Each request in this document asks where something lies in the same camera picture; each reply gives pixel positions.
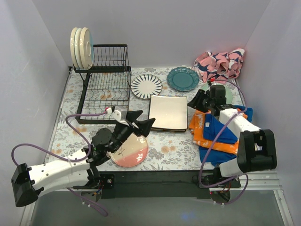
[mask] pink floral cloth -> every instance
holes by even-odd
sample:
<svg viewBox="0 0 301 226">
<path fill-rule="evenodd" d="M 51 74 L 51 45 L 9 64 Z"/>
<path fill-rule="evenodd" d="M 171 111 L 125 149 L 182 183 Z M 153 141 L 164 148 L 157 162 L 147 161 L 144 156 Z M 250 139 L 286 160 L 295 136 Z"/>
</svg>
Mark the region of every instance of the pink floral cloth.
<svg viewBox="0 0 301 226">
<path fill-rule="evenodd" d="M 194 62 L 192 70 L 206 82 L 211 78 L 219 80 L 235 79 L 243 65 L 245 50 L 238 48 L 230 53 L 213 54 L 205 52 Z"/>
</svg>

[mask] black and white striped plate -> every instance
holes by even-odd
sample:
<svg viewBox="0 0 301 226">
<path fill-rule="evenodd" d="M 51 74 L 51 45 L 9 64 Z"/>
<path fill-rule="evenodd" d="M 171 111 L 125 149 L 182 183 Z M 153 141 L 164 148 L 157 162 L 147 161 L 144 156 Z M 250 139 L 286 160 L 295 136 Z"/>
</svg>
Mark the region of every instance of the black and white striped plate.
<svg viewBox="0 0 301 226">
<path fill-rule="evenodd" d="M 161 80 L 152 74 L 136 77 L 131 84 L 133 94 L 140 99 L 150 99 L 151 95 L 158 95 L 163 88 Z"/>
</svg>

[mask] blue plate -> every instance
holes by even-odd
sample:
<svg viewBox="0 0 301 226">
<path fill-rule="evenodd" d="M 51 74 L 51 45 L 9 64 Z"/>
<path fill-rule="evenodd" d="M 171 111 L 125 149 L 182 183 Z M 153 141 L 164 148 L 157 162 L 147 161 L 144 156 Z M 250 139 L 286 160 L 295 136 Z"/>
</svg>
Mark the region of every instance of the blue plate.
<svg viewBox="0 0 301 226">
<path fill-rule="evenodd" d="M 198 82 L 198 74 L 187 67 L 174 68 L 167 76 L 168 85 L 181 92 L 194 89 Z"/>
</svg>

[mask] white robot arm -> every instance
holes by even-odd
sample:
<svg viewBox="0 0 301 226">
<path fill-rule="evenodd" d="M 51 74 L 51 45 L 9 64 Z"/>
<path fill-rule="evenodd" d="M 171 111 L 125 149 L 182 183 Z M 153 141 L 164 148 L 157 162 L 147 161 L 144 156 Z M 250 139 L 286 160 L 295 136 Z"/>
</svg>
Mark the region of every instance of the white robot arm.
<svg viewBox="0 0 301 226">
<path fill-rule="evenodd" d="M 92 151 L 87 158 L 75 161 L 87 155 L 88 146 L 67 156 L 70 161 L 59 159 L 37 166 L 29 167 L 26 163 L 17 166 L 11 180 L 17 207 L 26 206 L 44 194 L 66 187 L 97 186 L 100 175 L 96 166 L 109 160 L 107 153 L 117 151 L 132 133 L 147 137 L 155 121 L 137 121 L 143 111 L 128 112 L 117 106 L 106 111 L 117 121 L 115 129 L 113 132 L 107 128 L 98 130 L 92 138 Z"/>
<path fill-rule="evenodd" d="M 204 113 L 210 110 L 211 114 L 227 125 L 239 140 L 237 158 L 221 163 L 214 169 L 216 182 L 247 172 L 274 169 L 277 166 L 277 158 L 273 132 L 254 126 L 239 115 L 233 105 L 226 104 L 223 85 L 208 83 L 210 89 L 200 89 L 188 106 Z M 261 150 L 255 151 L 255 145 L 261 147 Z"/>
</svg>

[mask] white wall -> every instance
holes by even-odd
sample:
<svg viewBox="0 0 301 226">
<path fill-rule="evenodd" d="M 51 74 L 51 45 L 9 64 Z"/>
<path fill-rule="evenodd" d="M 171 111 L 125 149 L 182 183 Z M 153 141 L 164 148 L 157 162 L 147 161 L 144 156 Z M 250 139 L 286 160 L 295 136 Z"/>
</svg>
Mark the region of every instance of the white wall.
<svg viewBox="0 0 301 226">
<path fill-rule="evenodd" d="M 300 12 L 299 0 L 271 0 L 238 79 L 256 123 L 275 133 L 278 176 L 295 225 L 301 225 Z"/>
<path fill-rule="evenodd" d="M 11 149 L 19 143 L 48 147 L 68 68 L 31 0 L 0 0 L 0 225 L 20 224 L 11 177 Z M 19 163 L 45 155 L 17 150 Z"/>
<path fill-rule="evenodd" d="M 134 67 L 193 64 L 206 50 L 243 47 L 269 0 L 33 0 L 64 60 L 73 27 L 97 44 L 126 43 Z"/>
</svg>

